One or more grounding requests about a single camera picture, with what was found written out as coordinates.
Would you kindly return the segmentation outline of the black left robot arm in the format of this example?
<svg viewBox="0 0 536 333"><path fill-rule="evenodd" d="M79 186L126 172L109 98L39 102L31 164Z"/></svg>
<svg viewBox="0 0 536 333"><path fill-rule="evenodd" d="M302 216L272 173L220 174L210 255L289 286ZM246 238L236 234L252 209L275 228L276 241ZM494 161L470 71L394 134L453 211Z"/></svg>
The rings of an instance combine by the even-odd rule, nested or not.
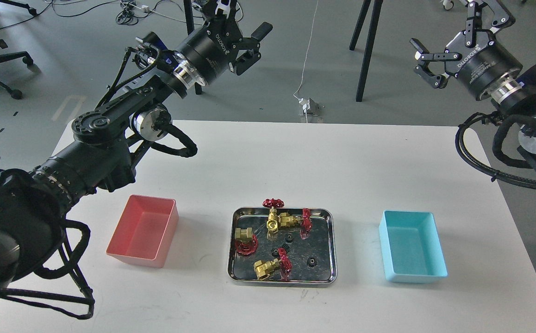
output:
<svg viewBox="0 0 536 333"><path fill-rule="evenodd" d="M79 303L86 314L54 311L91 318L93 291L78 267L90 230L67 213L97 188L112 192L134 183L148 149L196 155L164 101L173 93L186 97L190 87L208 85L226 69L244 73L260 59L260 42L272 28L264 22L243 37L234 19L209 18L175 50L150 32L125 55L147 64L137 74L144 83L117 98L127 84L114 83L97 108L71 123L74 141L33 171L0 169L0 299L39 308L50 308L40 299Z"/></svg>

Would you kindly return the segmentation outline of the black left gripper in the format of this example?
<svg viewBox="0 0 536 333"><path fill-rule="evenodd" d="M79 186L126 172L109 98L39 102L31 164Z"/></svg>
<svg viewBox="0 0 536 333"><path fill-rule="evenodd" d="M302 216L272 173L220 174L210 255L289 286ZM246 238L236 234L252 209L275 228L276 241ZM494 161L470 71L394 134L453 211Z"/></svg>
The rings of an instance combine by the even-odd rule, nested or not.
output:
<svg viewBox="0 0 536 333"><path fill-rule="evenodd" d="M260 42L272 31L263 22L249 37L243 37L234 18L213 18L194 30L175 49L175 58L186 61L197 84L209 85L229 66L241 75L261 59Z"/></svg>

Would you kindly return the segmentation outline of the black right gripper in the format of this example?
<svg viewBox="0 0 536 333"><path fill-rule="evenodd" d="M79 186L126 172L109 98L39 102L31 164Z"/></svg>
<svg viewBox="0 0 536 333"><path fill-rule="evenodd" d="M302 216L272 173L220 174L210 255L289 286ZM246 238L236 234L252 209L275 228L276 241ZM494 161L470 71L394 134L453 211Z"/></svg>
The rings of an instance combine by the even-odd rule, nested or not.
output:
<svg viewBox="0 0 536 333"><path fill-rule="evenodd" d="M434 89L446 88L450 77L466 86L477 101L486 99L488 88L506 74L518 74L522 64L503 47L496 33L515 23L515 17L500 0L463 0L466 27L448 42L444 53L431 53L420 40L410 38L416 49L418 74ZM429 62L445 62L443 74L434 74Z"/></svg>

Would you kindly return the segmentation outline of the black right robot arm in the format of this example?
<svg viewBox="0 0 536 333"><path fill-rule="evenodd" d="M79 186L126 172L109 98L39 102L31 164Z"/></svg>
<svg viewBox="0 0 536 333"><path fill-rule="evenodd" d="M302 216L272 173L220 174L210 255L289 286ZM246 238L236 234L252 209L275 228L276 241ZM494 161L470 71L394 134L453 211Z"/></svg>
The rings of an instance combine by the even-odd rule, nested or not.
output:
<svg viewBox="0 0 536 333"><path fill-rule="evenodd" d="M491 114L476 112L459 125L455 136L458 154L492 180L536 190L536 180L494 169L467 150L463 136L476 122L492 123L497 132L492 153L503 164L536 172L536 65L522 72L522 64L496 38L514 24L514 17L499 0L464 0L466 27L448 42L442 53L431 53L416 38L410 40L418 60L414 72L433 88L444 88L456 78L477 101L491 98Z"/></svg>

